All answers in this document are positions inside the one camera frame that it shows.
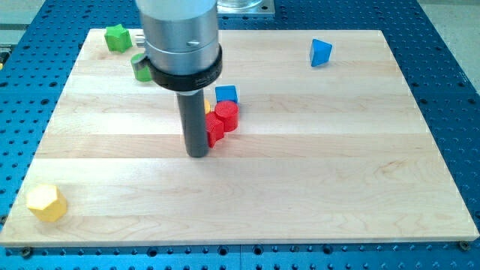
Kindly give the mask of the silver robot arm cylinder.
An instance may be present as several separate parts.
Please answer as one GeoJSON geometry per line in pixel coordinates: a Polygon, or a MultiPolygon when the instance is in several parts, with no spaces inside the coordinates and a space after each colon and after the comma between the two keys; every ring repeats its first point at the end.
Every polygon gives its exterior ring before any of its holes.
{"type": "Polygon", "coordinates": [[[189,92],[212,84],[222,71],[216,0],[136,0],[151,78],[189,92]]]}

